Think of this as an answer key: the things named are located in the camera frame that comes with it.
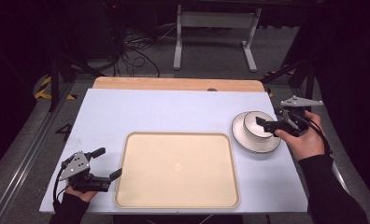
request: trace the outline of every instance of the black sleeve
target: black sleeve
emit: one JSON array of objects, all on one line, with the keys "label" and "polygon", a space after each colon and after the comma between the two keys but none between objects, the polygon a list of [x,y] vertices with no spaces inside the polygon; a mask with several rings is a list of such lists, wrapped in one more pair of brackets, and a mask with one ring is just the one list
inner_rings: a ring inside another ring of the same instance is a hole
[{"label": "black sleeve", "polygon": [[309,212],[317,224],[368,223],[363,209],[334,176],[330,156],[313,156],[300,160],[299,164],[309,191]]},{"label": "black sleeve", "polygon": [[64,193],[63,202],[49,224],[79,224],[88,207],[89,203],[83,202],[79,197]]}]

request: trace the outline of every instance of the tray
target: tray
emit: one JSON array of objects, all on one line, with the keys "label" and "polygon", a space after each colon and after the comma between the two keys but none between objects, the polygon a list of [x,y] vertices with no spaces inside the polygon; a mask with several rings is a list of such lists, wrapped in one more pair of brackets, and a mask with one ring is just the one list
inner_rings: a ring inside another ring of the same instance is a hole
[{"label": "tray", "polygon": [[131,133],[115,194],[122,208],[233,208],[239,202],[223,133]]}]

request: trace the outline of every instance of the desk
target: desk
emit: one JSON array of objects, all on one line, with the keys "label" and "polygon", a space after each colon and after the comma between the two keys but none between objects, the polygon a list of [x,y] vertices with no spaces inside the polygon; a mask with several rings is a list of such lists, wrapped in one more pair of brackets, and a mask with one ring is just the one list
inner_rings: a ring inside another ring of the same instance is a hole
[{"label": "desk", "polygon": [[[210,88],[220,91],[205,91]],[[79,150],[89,152],[105,147],[107,153],[91,161],[91,173],[108,176],[120,167],[125,138],[134,131],[225,133],[232,144],[240,203],[231,209],[122,209],[114,203],[117,185],[114,181],[108,192],[97,194],[88,212],[111,215],[306,212],[306,195],[286,144],[282,141],[271,153],[255,154],[235,141],[231,131],[233,119],[252,110],[274,117],[270,99],[258,81],[99,77],[78,112],[40,212],[53,212],[52,188],[61,161]],[[64,183],[60,183],[58,189],[63,187]]]}]

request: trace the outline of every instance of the person's hand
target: person's hand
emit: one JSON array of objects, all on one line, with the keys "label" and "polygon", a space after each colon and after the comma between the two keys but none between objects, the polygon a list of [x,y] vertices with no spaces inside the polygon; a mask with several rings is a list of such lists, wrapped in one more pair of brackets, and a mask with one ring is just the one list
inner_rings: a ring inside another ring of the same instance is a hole
[{"label": "person's hand", "polygon": [[85,193],[72,189],[71,186],[65,189],[65,193],[78,196],[83,202],[89,203],[98,191],[87,191]]},{"label": "person's hand", "polygon": [[[313,120],[322,130],[320,116],[306,111],[306,117]],[[290,146],[293,155],[298,161],[324,154],[324,143],[321,137],[310,127],[300,137],[294,137],[282,130],[276,130],[275,134]]]}]

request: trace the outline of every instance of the white tabletop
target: white tabletop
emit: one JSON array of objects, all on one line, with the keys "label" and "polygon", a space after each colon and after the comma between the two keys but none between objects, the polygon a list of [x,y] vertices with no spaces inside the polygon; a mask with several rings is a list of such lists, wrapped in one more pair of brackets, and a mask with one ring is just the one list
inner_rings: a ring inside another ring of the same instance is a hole
[{"label": "white tabletop", "polygon": [[[232,121],[246,111],[275,118],[265,92],[128,91],[90,89],[78,112],[60,162],[51,177],[40,212],[52,213],[52,192],[61,161],[78,151],[107,152],[91,159],[91,173],[108,177],[121,166],[128,134],[133,132],[225,133],[232,144],[240,203],[231,209],[128,209],[115,204],[117,181],[92,200],[88,212],[100,214],[244,214],[306,212],[307,198],[290,152],[281,141],[266,154],[247,151],[232,134]],[[58,191],[64,188],[59,183]]]}]

